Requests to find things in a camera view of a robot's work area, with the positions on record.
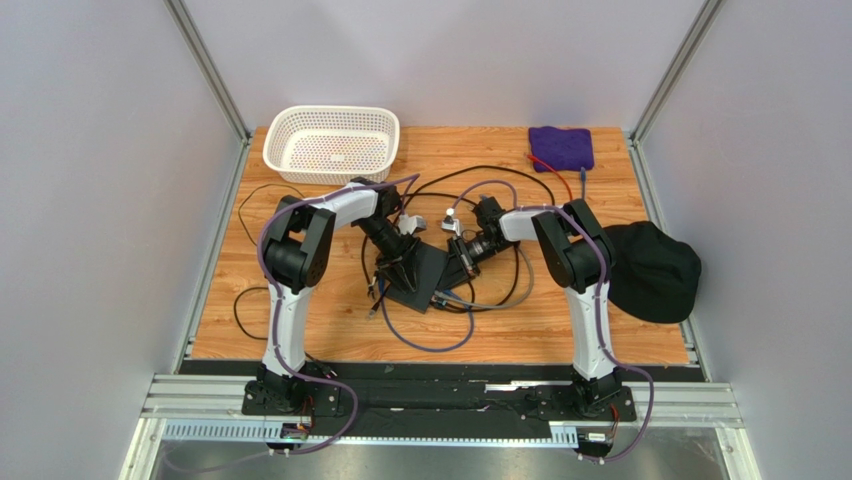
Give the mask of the black network switch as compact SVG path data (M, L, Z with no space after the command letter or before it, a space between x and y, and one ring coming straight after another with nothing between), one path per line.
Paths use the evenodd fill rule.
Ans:
M418 288L406 293L395 286L387 287L386 299L418 313L425 313L436 291L447 289L448 252L428 244L419 244L417 251Z

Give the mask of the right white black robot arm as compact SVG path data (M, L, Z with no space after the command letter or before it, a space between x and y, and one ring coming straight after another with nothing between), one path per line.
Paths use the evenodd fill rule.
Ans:
M568 402L580 417L620 416L622 366L610 347L608 300L615 249L588 204L504 209L484 197L473 209L480 228L470 240L449 241L449 258L436 289L439 296L472 280L480 263L521 241L538 243L547 270L563 289L573 338Z

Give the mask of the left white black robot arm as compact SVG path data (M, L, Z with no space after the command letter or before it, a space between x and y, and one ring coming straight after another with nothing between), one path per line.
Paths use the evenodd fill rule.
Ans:
M305 330L315 287L329 264L334 233L350 225L363 230L379 250L378 277L414 293L419 285L419 241L401 233L389 220L403 206L397 182L376 183L363 177L319 197L282 197L257 238L258 263L269 282L270 330L257 380L248 396L283 413L303 407L309 377Z

